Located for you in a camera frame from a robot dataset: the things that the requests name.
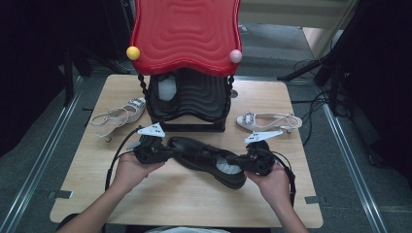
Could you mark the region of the person's white clothing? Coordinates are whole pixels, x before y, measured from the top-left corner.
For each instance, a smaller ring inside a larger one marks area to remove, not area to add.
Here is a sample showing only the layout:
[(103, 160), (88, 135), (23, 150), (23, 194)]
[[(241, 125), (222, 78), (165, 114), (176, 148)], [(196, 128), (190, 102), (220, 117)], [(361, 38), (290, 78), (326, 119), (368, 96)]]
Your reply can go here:
[(215, 228), (199, 228), (199, 227), (157, 227), (147, 230), (145, 233), (230, 233), (229, 231)]

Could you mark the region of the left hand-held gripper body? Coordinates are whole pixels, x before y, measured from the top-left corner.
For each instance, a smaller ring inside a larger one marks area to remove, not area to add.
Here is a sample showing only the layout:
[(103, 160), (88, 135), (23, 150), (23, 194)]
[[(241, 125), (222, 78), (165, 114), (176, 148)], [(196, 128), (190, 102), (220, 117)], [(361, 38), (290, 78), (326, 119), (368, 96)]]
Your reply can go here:
[(137, 133), (140, 135), (139, 141), (132, 147), (136, 158), (142, 164), (155, 164), (165, 161), (165, 155), (169, 152), (162, 143), (165, 132), (159, 123), (147, 127), (139, 127)]

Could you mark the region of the black leather shoe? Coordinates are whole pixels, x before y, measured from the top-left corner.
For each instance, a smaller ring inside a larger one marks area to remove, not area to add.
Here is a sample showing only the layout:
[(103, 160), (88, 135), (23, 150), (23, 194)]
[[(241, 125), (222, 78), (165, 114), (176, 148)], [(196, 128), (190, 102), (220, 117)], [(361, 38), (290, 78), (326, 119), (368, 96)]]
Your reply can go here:
[(237, 155), (229, 150), (219, 149), (187, 137), (172, 137), (167, 146), (177, 153), (175, 160), (184, 167), (210, 174), (223, 185), (241, 188), (246, 176), (237, 165), (230, 165), (227, 159)]

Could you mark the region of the person's right hand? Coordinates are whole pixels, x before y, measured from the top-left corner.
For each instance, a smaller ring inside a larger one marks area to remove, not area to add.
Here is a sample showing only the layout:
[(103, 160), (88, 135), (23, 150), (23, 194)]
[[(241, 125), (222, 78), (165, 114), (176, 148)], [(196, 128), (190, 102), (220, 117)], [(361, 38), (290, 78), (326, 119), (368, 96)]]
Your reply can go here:
[(290, 182), (285, 169), (279, 164), (272, 166), (272, 171), (265, 177), (246, 171), (245, 175), (255, 183), (269, 206), (274, 211), (290, 209)]

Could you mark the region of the white slingback buckle shoe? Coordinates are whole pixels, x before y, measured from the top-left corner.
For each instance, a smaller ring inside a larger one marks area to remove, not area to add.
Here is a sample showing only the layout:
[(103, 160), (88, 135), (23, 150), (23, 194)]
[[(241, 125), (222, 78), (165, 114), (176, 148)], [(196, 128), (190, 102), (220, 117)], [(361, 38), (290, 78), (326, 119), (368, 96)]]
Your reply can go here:
[(302, 125), (302, 119), (294, 114), (244, 113), (236, 123), (252, 132), (269, 130), (294, 130)]
[(146, 100), (143, 97), (132, 98), (122, 107), (93, 116), (90, 124), (93, 126), (94, 135), (110, 142), (111, 134), (116, 129), (137, 121), (145, 109)]

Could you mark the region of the person's left hand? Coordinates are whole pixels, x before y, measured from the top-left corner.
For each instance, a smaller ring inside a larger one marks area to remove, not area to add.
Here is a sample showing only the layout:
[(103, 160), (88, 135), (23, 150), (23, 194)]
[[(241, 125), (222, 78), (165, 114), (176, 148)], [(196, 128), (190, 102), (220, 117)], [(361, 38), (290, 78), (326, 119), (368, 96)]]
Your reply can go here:
[(134, 155), (127, 153), (119, 159), (116, 174), (111, 190), (119, 191), (123, 195), (130, 192), (151, 172), (161, 168), (164, 162), (155, 164), (142, 164)]

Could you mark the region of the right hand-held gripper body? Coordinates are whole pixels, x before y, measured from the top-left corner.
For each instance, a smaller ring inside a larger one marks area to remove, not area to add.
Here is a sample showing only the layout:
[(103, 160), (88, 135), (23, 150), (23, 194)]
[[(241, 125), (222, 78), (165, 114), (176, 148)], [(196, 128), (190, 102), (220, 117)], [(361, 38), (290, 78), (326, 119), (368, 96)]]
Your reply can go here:
[(253, 132), (244, 140), (247, 145), (247, 153), (239, 155), (242, 158), (237, 163), (246, 165), (247, 168), (244, 171), (267, 176), (272, 171), (272, 166), (279, 162), (280, 158), (270, 150), (266, 140), (282, 134), (282, 130)]

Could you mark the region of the silver floor rail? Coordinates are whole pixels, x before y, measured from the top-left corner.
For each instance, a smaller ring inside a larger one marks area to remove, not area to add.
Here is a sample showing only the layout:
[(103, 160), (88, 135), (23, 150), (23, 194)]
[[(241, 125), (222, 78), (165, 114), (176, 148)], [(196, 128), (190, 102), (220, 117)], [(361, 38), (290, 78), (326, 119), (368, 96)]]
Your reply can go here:
[(353, 151), (344, 135), (338, 118), (332, 114), (329, 107), (323, 106), (323, 109), (372, 232), (389, 233), (374, 197), (355, 159)]
[(84, 82), (85, 79), (81, 76), (78, 76), (75, 79), (74, 97), (60, 112), (60, 115), (56, 123), (54, 124), (49, 137), (43, 144), (43, 147), (37, 155), (34, 165), (28, 173), (28, 176), (25, 179), (21, 189), (17, 193), (13, 205), (11, 206), (10, 210), (8, 210), (7, 215), (0, 225), (0, 233), (14, 233), (14, 231), (16, 230), (24, 211), (28, 206), (38, 183), (40, 182), (40, 179), (42, 178), (46, 167), (49, 164), (49, 161), (52, 158), (55, 147), (59, 142), (61, 135), (78, 104)]

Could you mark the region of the black metal stand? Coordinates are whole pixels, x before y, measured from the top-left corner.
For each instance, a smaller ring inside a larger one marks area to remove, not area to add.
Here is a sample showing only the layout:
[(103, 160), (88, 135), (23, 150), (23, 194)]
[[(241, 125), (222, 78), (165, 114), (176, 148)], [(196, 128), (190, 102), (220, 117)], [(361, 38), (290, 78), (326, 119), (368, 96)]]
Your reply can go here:
[(278, 78), (278, 81), (289, 82), (305, 73), (308, 73), (309, 71), (314, 70), (315, 68), (320, 68), (314, 82), (317, 86), (323, 86), (326, 84), (328, 79), (331, 79), (330, 93), (328, 95), (328, 106), (332, 113), (336, 116), (338, 86), (344, 75), (342, 67), (342, 54), (345, 47), (349, 44), (351, 35), (356, 31), (358, 24), (359, 21), (352, 18), (337, 40), (335, 46), (328, 54), (291, 74)]

